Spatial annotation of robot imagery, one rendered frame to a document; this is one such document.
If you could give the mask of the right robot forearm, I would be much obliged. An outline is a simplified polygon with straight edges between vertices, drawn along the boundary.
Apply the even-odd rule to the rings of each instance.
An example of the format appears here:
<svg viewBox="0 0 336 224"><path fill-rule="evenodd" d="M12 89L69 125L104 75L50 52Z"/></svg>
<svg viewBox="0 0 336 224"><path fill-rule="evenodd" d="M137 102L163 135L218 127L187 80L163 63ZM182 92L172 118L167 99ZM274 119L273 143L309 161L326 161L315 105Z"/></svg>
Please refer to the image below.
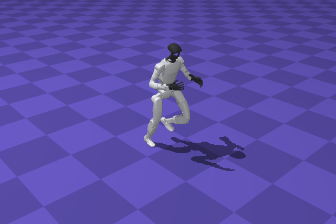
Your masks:
<svg viewBox="0 0 336 224"><path fill-rule="evenodd" d="M149 86L156 90L164 90L164 91L169 90L169 86L166 86L166 84L150 82Z"/></svg>

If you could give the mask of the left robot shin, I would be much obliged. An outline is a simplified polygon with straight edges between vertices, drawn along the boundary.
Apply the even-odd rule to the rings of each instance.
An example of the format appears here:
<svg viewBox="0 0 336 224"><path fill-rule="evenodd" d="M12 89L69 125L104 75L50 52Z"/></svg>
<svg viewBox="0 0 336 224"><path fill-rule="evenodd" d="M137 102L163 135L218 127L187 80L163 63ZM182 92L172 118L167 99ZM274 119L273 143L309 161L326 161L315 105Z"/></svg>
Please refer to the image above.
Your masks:
<svg viewBox="0 0 336 224"><path fill-rule="evenodd" d="M182 122L181 121L181 116L182 116L182 114L181 115L176 115L173 118L166 119L165 122L166 123L174 123L174 124L187 124L187 123L189 123L189 122L187 122L187 123Z"/></svg>

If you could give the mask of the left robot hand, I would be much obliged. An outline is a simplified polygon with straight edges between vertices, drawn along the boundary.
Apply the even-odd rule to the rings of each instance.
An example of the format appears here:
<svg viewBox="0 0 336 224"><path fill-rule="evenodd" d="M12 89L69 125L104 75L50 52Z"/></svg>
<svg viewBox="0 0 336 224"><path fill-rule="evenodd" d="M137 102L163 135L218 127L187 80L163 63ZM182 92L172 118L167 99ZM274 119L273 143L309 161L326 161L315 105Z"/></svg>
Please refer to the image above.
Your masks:
<svg viewBox="0 0 336 224"><path fill-rule="evenodd" d="M192 75L192 74L189 74L189 76L192 77L192 78L191 78L191 81L194 80L196 83L198 83L198 84L200 85L200 88L202 87L202 85L203 85L203 80L201 80L200 77L195 77L195 76Z"/></svg>

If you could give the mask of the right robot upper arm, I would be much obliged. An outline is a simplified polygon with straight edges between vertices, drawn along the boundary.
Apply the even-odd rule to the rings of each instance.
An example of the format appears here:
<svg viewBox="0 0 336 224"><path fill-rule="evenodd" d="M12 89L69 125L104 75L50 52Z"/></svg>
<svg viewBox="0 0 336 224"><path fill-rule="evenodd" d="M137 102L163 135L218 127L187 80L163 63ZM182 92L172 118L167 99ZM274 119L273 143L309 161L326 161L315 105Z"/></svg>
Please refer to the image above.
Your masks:
<svg viewBox="0 0 336 224"><path fill-rule="evenodd" d="M165 67L165 63L163 62L157 63L155 65L154 72L153 72L150 82L157 83L156 79L159 77L160 73L164 70L164 67Z"/></svg>

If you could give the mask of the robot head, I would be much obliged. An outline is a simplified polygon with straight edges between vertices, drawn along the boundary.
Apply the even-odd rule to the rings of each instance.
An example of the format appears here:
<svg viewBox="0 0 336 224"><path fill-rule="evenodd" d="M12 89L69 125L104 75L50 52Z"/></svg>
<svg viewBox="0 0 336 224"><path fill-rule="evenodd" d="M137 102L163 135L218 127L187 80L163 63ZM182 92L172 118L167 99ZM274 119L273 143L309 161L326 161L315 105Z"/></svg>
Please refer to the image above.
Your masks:
<svg viewBox="0 0 336 224"><path fill-rule="evenodd" d="M171 55L169 57L165 58L165 60L170 59L172 61L169 61L169 62L171 62L171 63L176 62L176 59L179 57L180 52L182 51L181 47L176 43L172 43L172 44L169 44L167 48L171 52ZM176 53L178 53L177 56L174 55Z"/></svg>

